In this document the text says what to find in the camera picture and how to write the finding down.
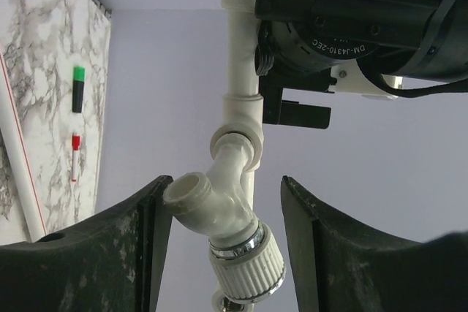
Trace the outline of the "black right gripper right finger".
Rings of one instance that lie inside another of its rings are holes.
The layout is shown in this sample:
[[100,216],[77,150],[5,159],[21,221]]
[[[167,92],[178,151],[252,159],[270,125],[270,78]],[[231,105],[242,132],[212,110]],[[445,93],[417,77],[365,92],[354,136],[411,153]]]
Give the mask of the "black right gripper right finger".
[[425,243],[372,228],[289,176],[281,203],[300,311],[466,311],[467,233]]

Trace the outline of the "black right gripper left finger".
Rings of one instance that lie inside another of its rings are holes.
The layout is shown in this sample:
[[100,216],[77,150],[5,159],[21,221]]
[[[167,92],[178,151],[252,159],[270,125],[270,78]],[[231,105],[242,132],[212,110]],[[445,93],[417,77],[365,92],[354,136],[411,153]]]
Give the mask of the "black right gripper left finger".
[[163,175],[37,242],[1,246],[2,311],[155,311],[172,216]]

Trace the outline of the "white pipe frame with fittings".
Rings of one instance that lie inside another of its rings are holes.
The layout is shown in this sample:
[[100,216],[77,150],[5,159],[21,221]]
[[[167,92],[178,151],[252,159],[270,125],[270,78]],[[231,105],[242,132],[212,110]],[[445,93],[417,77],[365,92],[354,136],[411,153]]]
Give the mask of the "white pipe frame with fittings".
[[[215,143],[223,135],[242,134],[251,142],[253,158],[241,176],[241,186],[251,207],[254,198],[254,173],[260,166],[264,141],[263,98],[259,92],[259,79],[254,63],[259,30],[259,22],[254,16],[254,3],[255,0],[222,0],[228,19],[228,90],[223,98],[222,125],[214,132],[210,141],[213,162]],[[228,299],[217,280],[212,308],[223,311],[225,301],[230,301],[242,311],[252,311],[256,304],[236,303]]]

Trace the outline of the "white plastic water faucet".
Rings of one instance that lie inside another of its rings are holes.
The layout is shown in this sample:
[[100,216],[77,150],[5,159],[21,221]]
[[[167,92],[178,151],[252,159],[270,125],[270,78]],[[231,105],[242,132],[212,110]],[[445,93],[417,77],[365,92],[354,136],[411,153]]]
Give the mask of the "white plastic water faucet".
[[226,297],[250,304],[273,294],[286,267],[271,229],[256,216],[241,186],[254,149],[242,134],[220,137],[207,172],[174,180],[163,195],[167,209],[187,229],[205,235],[209,259]]

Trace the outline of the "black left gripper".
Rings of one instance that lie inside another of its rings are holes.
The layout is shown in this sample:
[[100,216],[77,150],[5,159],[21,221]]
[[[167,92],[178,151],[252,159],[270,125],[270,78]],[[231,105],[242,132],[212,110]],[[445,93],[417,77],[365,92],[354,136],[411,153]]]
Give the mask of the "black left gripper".
[[[367,56],[384,75],[457,80],[467,73],[467,0],[256,0],[277,60],[320,71]],[[328,93],[329,72],[260,77],[263,123],[327,129],[331,108],[283,99]]]

